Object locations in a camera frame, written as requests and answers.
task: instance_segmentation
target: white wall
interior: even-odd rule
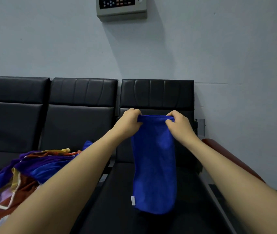
[[[0,0],[0,75],[195,80],[197,118],[277,189],[277,0],[148,0],[102,24],[95,0]]]

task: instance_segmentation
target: armrest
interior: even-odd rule
[[[203,143],[217,151],[218,153],[222,154],[224,157],[228,158],[230,161],[238,165],[239,167],[245,169],[250,174],[254,175],[256,178],[260,179],[265,183],[265,181],[253,170],[251,169],[247,164],[245,164],[240,159],[236,158],[232,153],[230,153],[227,149],[223,148],[218,142],[216,142],[213,139],[203,139]]]

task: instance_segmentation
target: towel label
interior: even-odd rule
[[[135,206],[135,196],[131,196],[132,205]]]

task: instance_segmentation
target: blue towel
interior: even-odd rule
[[[138,116],[143,125],[131,138],[135,161],[132,204],[153,214],[171,211],[177,193],[175,148],[167,119],[174,121],[170,116]]]

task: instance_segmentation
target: chair backrest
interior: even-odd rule
[[[119,117],[129,108],[140,109],[143,115],[166,115],[177,110],[194,125],[194,81],[124,79],[121,85]],[[193,168],[196,158],[175,141],[176,165]],[[130,139],[117,148],[117,162],[134,162]]]
[[[0,76],[0,151],[38,148],[50,86],[49,78]]]
[[[40,149],[82,150],[115,122],[117,79],[54,78]]]

